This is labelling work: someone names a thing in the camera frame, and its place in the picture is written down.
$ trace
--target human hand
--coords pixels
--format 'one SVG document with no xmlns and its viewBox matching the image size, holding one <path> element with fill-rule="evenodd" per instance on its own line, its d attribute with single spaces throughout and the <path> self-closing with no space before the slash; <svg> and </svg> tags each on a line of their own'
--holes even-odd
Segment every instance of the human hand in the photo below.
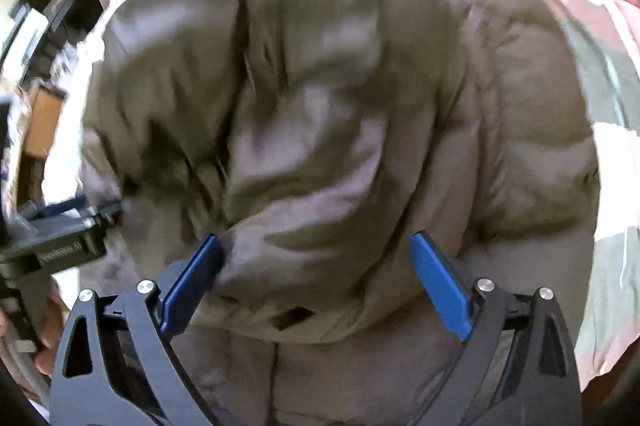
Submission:
<svg viewBox="0 0 640 426">
<path fill-rule="evenodd" d="M 53 372 L 53 365 L 56 360 L 56 351 L 58 349 L 58 343 L 62 337 L 62 331 L 64 328 L 64 316 L 68 313 L 68 308 L 60 298 L 60 289 L 58 283 L 51 279 L 51 291 L 49 294 L 49 301 L 47 302 L 47 310 L 44 316 L 44 323 L 42 324 L 42 335 L 40 340 L 44 347 L 36 355 L 34 362 L 36 368 L 46 376 L 51 376 Z M 6 315 L 0 309 L 0 337 L 4 335 L 6 331 L 7 319 Z M 0 355 L 4 357 L 4 345 L 0 342 Z"/>
</svg>

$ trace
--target finger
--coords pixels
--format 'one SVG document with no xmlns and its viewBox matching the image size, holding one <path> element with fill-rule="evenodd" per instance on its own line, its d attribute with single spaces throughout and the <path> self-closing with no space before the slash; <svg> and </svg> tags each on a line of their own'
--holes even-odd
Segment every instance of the finger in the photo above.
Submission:
<svg viewBox="0 0 640 426">
<path fill-rule="evenodd" d="M 36 368 L 41 374 L 51 377 L 53 374 L 53 365 L 56 362 L 55 350 L 46 349 L 39 352 L 34 359 Z"/>
<path fill-rule="evenodd" d="M 4 336 L 6 332 L 6 315 L 4 311 L 0 308 L 0 337 Z"/>
<path fill-rule="evenodd" d="M 58 348 L 60 337 L 62 337 L 63 322 L 62 311 L 59 305 L 53 303 L 53 301 L 47 302 L 47 311 L 45 314 L 45 323 L 42 327 L 42 335 L 40 340 L 42 344 L 47 348 Z"/>
<path fill-rule="evenodd" d="M 49 298 L 53 303 L 61 305 L 66 309 L 65 302 L 60 297 L 60 285 L 58 285 L 58 282 L 53 278 L 51 278 L 51 292 L 49 294 Z"/>
</svg>

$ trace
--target puffer jacket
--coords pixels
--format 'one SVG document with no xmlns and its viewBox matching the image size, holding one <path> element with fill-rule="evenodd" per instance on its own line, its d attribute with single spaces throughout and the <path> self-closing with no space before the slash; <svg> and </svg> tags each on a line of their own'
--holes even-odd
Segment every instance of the puffer jacket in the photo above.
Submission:
<svg viewBox="0 0 640 426">
<path fill-rule="evenodd" d="M 84 117 L 121 196 L 105 293 L 226 266 L 173 346 L 230 424 L 407 424 L 455 355 L 410 264 L 552 287 L 575 339 L 598 201 L 574 59 L 541 0 L 127 0 Z"/>
</svg>

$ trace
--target cardboard box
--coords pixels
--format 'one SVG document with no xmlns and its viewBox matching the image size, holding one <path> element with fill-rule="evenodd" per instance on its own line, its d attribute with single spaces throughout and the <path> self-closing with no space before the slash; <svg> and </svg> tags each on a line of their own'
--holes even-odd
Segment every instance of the cardboard box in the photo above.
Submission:
<svg viewBox="0 0 640 426">
<path fill-rule="evenodd" d="M 31 122 L 24 139 L 22 153 L 41 161 L 47 160 L 58 127 L 58 119 L 66 92 L 36 83 L 29 92 Z"/>
<path fill-rule="evenodd" d="M 15 206 L 20 207 L 30 200 L 42 199 L 42 181 L 44 180 L 44 161 L 23 156 L 18 171 L 18 187 Z"/>
</svg>

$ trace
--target silver screw head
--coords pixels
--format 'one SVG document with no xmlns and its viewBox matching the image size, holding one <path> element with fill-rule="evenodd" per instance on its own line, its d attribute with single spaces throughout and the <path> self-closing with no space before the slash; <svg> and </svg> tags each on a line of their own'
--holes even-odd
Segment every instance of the silver screw head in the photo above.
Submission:
<svg viewBox="0 0 640 426">
<path fill-rule="evenodd" d="M 554 298 L 554 292 L 547 287 L 542 287 L 538 292 L 540 292 L 540 297 L 543 300 L 552 300 Z"/>
<path fill-rule="evenodd" d="M 91 289 L 84 289 L 79 295 L 78 299 L 80 301 L 89 301 L 94 297 L 94 292 Z"/>
<path fill-rule="evenodd" d="M 149 294 L 154 289 L 154 283 L 151 280 L 143 280 L 138 284 L 136 290 L 140 294 Z"/>
<path fill-rule="evenodd" d="M 495 283 L 492 282 L 489 278 L 481 278 L 478 280 L 478 288 L 482 292 L 491 292 L 495 289 Z"/>
</svg>

